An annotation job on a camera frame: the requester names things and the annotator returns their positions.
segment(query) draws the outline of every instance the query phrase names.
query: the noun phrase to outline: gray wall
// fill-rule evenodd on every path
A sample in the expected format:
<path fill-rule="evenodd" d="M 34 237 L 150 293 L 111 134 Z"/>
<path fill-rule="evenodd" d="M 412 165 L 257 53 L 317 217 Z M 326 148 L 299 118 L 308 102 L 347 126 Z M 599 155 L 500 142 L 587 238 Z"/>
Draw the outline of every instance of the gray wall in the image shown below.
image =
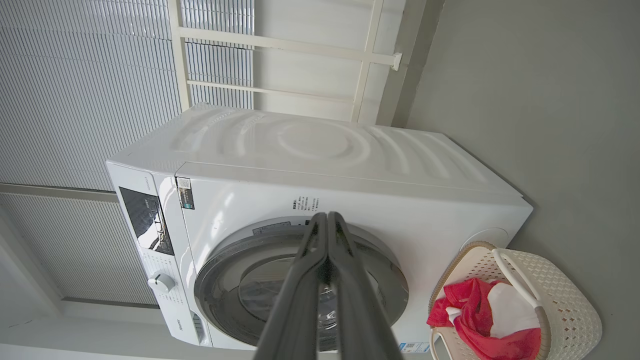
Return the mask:
<path fill-rule="evenodd" d="M 637 359 L 640 3 L 448 0 L 407 127 L 442 132 L 527 196 L 511 247 L 553 261 Z"/>
<path fill-rule="evenodd" d="M 78 311 L 77 306 L 75 311 L 69 311 L 69 304 L 65 306 L 64 317 L 32 318 L 31 322 L 10 328 L 0 323 L 0 359 L 251 360 L 255 355 L 246 350 L 197 347 L 175 339 L 169 334 L 159 310 L 113 311 L 109 306 L 101 309 L 89 304 L 86 309 L 96 318 L 87 318 L 76 317 L 86 314 L 82 309 Z M 103 320 L 107 314 L 116 316 Z M 445 354 L 440 357 L 442 360 L 447 359 L 441 345 L 438 353 Z M 431 354 L 407 354 L 405 358 L 430 360 Z M 339 359 L 335 353 L 318 356 L 318 360 Z"/>
<path fill-rule="evenodd" d="M 40 304 L 31 298 L 9 270 L 0 263 L 0 327 L 9 328 L 45 316 Z"/>

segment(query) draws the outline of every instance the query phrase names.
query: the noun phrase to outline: white cloth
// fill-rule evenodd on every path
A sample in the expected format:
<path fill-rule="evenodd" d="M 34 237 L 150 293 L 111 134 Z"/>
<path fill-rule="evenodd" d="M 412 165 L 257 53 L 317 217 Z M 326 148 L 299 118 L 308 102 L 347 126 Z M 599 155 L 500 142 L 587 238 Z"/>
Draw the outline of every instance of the white cloth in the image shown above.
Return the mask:
<path fill-rule="evenodd" d="M 493 338 L 499 339 L 514 332 L 540 327 L 536 311 L 513 286 L 500 282 L 489 291 L 487 299 L 493 317 Z"/>
<path fill-rule="evenodd" d="M 458 309 L 457 307 L 449 306 L 445 310 L 447 311 L 447 314 L 449 314 L 449 321 L 451 323 L 453 323 L 453 320 L 455 318 L 462 315 L 462 310 Z"/>

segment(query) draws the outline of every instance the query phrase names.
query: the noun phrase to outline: white blind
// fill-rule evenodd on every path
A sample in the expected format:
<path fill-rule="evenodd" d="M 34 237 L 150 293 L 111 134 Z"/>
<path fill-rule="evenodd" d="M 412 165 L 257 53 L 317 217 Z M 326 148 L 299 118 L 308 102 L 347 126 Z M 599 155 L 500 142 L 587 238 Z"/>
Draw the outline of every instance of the white blind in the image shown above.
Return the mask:
<path fill-rule="evenodd" d="M 156 304 L 115 202 L 0 193 L 0 205 L 64 297 Z"/>
<path fill-rule="evenodd" d="M 253 0 L 182 8 L 185 26 L 253 34 Z M 166 0 L 0 2 L 0 182 L 112 190 L 104 161 L 179 113 L 169 28 Z M 187 41 L 191 79 L 252 85 L 252 49 Z"/>

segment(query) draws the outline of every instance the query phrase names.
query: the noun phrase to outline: wall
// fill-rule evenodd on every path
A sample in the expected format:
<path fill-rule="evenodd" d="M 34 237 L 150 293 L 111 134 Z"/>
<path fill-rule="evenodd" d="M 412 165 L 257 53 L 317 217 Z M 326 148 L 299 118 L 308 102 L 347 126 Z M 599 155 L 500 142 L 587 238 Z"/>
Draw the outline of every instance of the wall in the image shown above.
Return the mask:
<path fill-rule="evenodd" d="M 640 3 L 448 0 L 407 127 L 443 132 L 535 208 L 511 246 L 594 304 L 588 359 L 637 358 Z"/>
<path fill-rule="evenodd" d="M 0 327 L 9 327 L 45 316 L 40 304 L 23 290 L 0 263 Z"/>
<path fill-rule="evenodd" d="M 64 317 L 0 327 L 1 359 L 250 360 L 253 355 L 252 351 L 197 347 L 176 340 L 169 334 L 159 310 L 154 309 L 65 302 Z M 338 358 L 335 353 L 318 357 Z M 431 356 L 417 354 L 408 358 L 422 360 Z"/>
<path fill-rule="evenodd" d="M 406 126 L 420 75 L 435 35 L 444 0 L 413 0 L 406 4 L 398 30 L 398 71 L 389 72 L 376 125 Z"/>
<path fill-rule="evenodd" d="M 385 0 L 374 44 L 376 53 L 393 54 L 404 0 Z M 255 34 L 364 50 L 371 0 L 268 0 L 255 4 Z M 351 119 L 360 62 L 276 49 L 254 52 L 254 84 L 341 100 L 255 94 L 255 108 L 337 120 Z M 360 121 L 375 123 L 388 66 L 370 68 Z"/>

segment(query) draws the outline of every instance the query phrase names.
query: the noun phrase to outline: qr code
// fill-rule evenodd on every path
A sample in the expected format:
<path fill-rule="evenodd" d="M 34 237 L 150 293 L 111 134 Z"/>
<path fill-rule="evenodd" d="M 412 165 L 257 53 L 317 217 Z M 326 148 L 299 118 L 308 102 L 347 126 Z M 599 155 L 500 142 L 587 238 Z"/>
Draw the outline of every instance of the qr code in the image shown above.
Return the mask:
<path fill-rule="evenodd" d="M 191 189 L 191 180 L 178 177 L 178 187 L 182 189 Z"/>

